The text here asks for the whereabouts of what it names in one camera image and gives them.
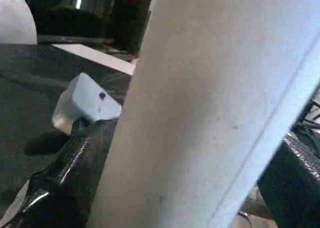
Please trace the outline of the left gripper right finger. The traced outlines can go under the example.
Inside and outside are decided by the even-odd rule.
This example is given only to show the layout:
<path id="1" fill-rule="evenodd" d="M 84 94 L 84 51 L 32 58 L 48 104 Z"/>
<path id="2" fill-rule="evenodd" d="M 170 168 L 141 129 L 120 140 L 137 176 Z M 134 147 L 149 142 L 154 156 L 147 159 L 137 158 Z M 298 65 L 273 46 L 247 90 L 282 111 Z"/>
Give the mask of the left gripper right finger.
<path id="1" fill-rule="evenodd" d="M 278 227 L 319 227 L 320 160 L 287 135 L 257 182 Z"/>

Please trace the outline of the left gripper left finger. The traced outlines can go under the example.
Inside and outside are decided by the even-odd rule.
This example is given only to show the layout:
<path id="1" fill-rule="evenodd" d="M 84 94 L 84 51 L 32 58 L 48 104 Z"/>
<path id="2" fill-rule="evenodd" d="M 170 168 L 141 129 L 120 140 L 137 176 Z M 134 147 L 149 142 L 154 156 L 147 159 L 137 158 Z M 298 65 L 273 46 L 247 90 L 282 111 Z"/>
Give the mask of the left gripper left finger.
<path id="1" fill-rule="evenodd" d="M 57 158 L 22 186 L 1 227 L 85 227 L 117 122 L 75 121 Z"/>

